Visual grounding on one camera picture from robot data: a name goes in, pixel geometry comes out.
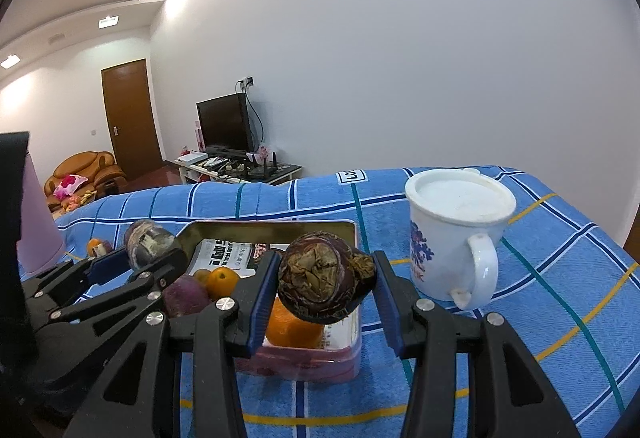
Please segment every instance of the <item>white wall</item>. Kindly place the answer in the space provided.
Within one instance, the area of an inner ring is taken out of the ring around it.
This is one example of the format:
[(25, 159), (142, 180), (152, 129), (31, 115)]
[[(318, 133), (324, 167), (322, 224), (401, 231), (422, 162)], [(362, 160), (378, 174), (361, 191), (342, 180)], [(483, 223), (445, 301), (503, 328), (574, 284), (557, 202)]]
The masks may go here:
[(622, 242), (638, 207), (633, 0), (167, 0), (152, 71), (168, 155), (195, 102), (252, 75), (281, 160), (310, 174), (502, 164)]
[(113, 153), (100, 70), (140, 58), (149, 62), (148, 28), (75, 44), (0, 82), (0, 132), (30, 131), (29, 150), (41, 183), (72, 154)]

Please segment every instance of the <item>television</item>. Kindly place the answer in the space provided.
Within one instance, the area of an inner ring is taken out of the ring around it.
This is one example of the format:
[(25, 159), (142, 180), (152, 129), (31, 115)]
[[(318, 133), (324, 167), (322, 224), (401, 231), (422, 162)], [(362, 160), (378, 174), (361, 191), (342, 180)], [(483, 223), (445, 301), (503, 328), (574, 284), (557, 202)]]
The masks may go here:
[(230, 94), (196, 104), (205, 147), (255, 150), (246, 93)]

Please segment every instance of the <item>brown fruit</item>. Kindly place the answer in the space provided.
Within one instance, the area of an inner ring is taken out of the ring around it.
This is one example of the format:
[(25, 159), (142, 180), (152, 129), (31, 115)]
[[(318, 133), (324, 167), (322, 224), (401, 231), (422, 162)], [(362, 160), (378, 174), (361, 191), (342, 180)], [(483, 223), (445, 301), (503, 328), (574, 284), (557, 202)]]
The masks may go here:
[(278, 269), (278, 297), (293, 315), (311, 323), (344, 319), (375, 284), (373, 258), (322, 231), (291, 243)]
[(209, 298), (217, 301), (221, 297), (231, 297), (239, 280), (240, 276), (226, 266), (216, 268), (207, 278), (206, 288)]
[(173, 248), (180, 248), (174, 235), (152, 219), (139, 219), (124, 233), (129, 265), (139, 270)]

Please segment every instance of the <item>purple onion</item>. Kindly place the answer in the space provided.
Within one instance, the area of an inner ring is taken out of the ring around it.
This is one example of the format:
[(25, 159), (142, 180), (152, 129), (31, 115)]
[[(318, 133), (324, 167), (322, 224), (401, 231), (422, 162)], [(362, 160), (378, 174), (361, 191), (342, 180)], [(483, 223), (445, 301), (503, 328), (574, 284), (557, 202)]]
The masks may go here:
[(204, 286), (190, 275), (181, 275), (162, 292), (170, 317), (200, 313), (210, 303)]

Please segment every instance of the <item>bed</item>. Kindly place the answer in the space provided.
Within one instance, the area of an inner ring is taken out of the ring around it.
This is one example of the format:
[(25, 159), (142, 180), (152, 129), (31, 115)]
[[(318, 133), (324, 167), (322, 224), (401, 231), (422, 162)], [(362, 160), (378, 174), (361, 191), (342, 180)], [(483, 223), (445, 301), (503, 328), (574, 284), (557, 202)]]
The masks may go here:
[[(477, 167), (506, 185), (517, 209), (497, 248), (498, 288), (489, 306), (502, 313), (558, 390), (581, 435), (604, 438), (640, 386), (638, 264), (607, 234), (540, 180), (516, 169)], [(108, 196), (57, 220), (66, 250), (84, 256), (92, 237), (122, 245), (133, 221), (150, 217), (173, 233), (199, 219), (350, 219), (360, 246), (382, 249), (409, 277), (408, 177), (424, 168), (357, 169), (272, 186), (199, 183)], [(127, 278), (93, 285), (87, 297)], [(450, 312), (453, 304), (443, 303)], [(399, 436), (412, 381), (411, 360), (386, 346), (372, 296), (362, 305), (362, 366), (346, 384), (287, 382), (238, 374), (250, 437)], [(466, 436), (466, 360), (458, 361), (454, 436)], [(181, 382), (181, 431), (191, 436), (191, 358)]]

